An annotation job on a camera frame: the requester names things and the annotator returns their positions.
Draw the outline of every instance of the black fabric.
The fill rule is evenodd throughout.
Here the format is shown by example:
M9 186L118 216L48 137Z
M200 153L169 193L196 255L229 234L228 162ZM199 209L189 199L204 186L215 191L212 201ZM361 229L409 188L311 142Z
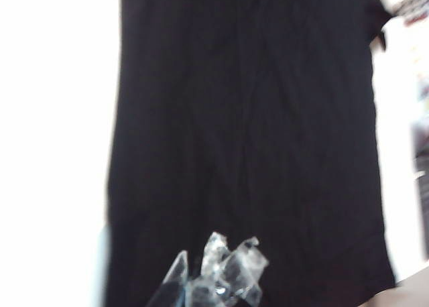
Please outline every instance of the black fabric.
M261 306L395 286L370 41L379 0L122 0L105 307L141 307L213 231L257 236Z

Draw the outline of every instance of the white wall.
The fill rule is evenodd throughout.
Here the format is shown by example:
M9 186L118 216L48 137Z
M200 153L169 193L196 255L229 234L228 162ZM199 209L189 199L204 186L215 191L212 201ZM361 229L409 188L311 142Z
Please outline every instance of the white wall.
M96 306L118 6L0 0L0 306Z
M411 135L417 86L410 30L397 18L385 31L387 51L373 54L373 86L387 246L397 279L403 280L426 265Z

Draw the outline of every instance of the black garment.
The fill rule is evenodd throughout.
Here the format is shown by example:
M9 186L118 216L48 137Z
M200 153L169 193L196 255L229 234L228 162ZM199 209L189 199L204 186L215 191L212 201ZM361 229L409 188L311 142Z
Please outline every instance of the black garment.
M105 307L142 307L177 253L253 235L261 306L394 287L369 42L379 0L122 0Z

